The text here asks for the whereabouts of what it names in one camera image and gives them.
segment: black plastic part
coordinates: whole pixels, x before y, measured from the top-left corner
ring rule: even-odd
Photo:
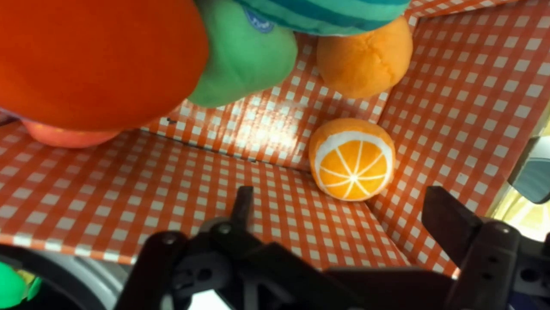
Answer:
[[[174,269],[171,291],[181,301],[200,291],[222,289],[231,279],[229,260],[214,251],[209,234],[202,232],[188,243],[186,257]]]
[[[245,308],[245,288],[240,277],[233,277],[226,288],[217,289],[217,294],[224,300],[226,305],[231,305],[234,310]]]
[[[513,293],[509,310],[550,310],[550,300],[532,294]]]
[[[87,284],[76,279],[71,272],[59,267],[56,262],[40,257],[39,253],[2,244],[0,260],[16,269],[25,269],[32,274],[37,274],[45,281],[47,286],[52,286],[52,289],[71,300],[76,308],[106,310],[104,303],[99,300],[99,296],[94,294],[94,291],[90,291]]]
[[[353,269],[327,270],[343,282],[367,308],[442,310],[454,281],[444,274],[420,269]]]
[[[463,265],[482,220],[441,186],[427,189],[422,220],[451,260]]]
[[[264,246],[257,238],[231,222],[219,224],[212,229],[212,243],[226,253],[229,260],[236,262],[238,267],[248,270],[241,275],[253,275],[250,281],[257,282],[257,286],[245,291],[250,296],[247,301],[253,300],[253,303],[247,305],[247,308],[260,308],[262,305],[276,308],[269,300],[262,298],[260,288],[272,293],[272,300],[281,301],[293,296],[296,305],[305,310],[365,308],[362,298],[355,296],[355,293],[348,291],[332,277],[320,274],[277,243]]]
[[[161,308],[162,298],[169,293],[174,269],[186,251],[186,243],[186,238],[176,231],[154,234],[145,243],[116,308]]]
[[[255,188],[241,186],[238,191],[238,198],[231,213],[231,222],[238,227],[247,229],[250,222],[250,215],[255,201]]]
[[[14,310],[82,310],[66,294],[54,289],[51,284],[44,282],[40,293],[30,300],[18,305]]]
[[[550,251],[546,246],[527,238],[522,239],[515,281],[516,293],[550,298]]]
[[[461,265],[461,277],[453,288],[446,308],[508,308],[520,244],[522,234],[515,227],[504,222],[484,224]]]

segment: plush toy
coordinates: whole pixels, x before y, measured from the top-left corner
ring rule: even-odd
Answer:
[[[92,148],[119,136],[119,131],[68,131],[33,120],[23,124],[37,141],[56,148]]]
[[[6,0],[0,38],[0,108],[78,131],[169,114],[209,58],[190,0]]]
[[[192,102],[221,107],[283,83],[295,69],[293,31],[234,0],[198,0],[212,55]]]
[[[405,17],[358,36],[320,38],[317,64],[326,84],[350,98],[370,98],[396,86],[413,57]]]
[[[300,33],[319,36],[358,34],[379,29],[410,0],[240,0],[264,17]]]
[[[308,151],[315,182],[338,200],[369,200],[394,177],[393,138],[382,127],[362,119],[324,124],[312,136]]]
[[[0,308],[13,308],[25,300],[33,300],[40,288],[40,277],[0,263]]]

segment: red plush toy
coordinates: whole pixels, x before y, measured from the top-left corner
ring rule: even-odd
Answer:
[[[37,141],[56,148],[92,148],[119,134],[119,131],[68,131],[32,120],[23,124]]]
[[[169,114],[209,58],[193,0],[2,0],[0,38],[0,108],[71,131]]]

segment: orange checkered fabric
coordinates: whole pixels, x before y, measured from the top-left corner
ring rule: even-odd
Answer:
[[[520,0],[412,0],[408,14],[417,17],[449,15],[489,9],[503,3],[515,3]]]
[[[0,243],[133,263],[149,236],[193,236],[255,186],[252,231],[315,267],[389,267],[408,260],[363,203],[317,191],[310,174],[236,160],[135,131],[87,151],[0,127]]]
[[[315,67],[317,38],[300,36],[300,58],[286,83],[222,108],[185,102],[149,131],[241,158],[308,170],[305,155],[312,133],[338,117],[377,122],[387,93],[350,100],[324,86]]]
[[[453,272],[420,222],[425,188],[487,213],[550,103],[549,38],[547,0],[420,21],[412,71],[381,119],[396,139],[396,179],[372,201],[412,262]]]

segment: orange fruit toy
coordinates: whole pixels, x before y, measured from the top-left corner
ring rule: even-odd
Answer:
[[[324,83],[350,98],[372,98],[396,86],[413,57],[413,33],[405,17],[358,36],[319,40],[317,65]]]
[[[322,191],[344,201],[363,201],[394,177],[394,139],[362,119],[324,124],[310,139],[310,167]]]
[[[2,0],[0,38],[0,110],[73,131],[169,114],[209,58],[193,0]]]

